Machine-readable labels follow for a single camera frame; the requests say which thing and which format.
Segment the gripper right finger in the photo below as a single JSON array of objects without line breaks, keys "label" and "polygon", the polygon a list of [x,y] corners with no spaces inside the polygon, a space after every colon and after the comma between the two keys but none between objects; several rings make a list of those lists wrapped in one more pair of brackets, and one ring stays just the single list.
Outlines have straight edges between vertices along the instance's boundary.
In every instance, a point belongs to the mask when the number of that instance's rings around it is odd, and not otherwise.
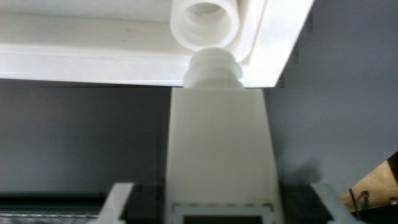
[{"label": "gripper right finger", "polygon": [[322,204],[331,215],[327,224],[364,224],[364,222],[356,219],[352,213],[348,212],[332,186],[329,184],[316,183],[311,185],[311,188],[316,192]]}]

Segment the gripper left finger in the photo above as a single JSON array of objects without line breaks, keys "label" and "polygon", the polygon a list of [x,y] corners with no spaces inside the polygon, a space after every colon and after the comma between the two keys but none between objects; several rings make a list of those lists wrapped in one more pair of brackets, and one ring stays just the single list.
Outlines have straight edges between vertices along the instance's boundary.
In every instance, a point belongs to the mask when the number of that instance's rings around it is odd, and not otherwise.
[{"label": "gripper left finger", "polygon": [[114,184],[94,224],[126,224],[126,221],[123,220],[123,212],[133,186],[133,183]]}]

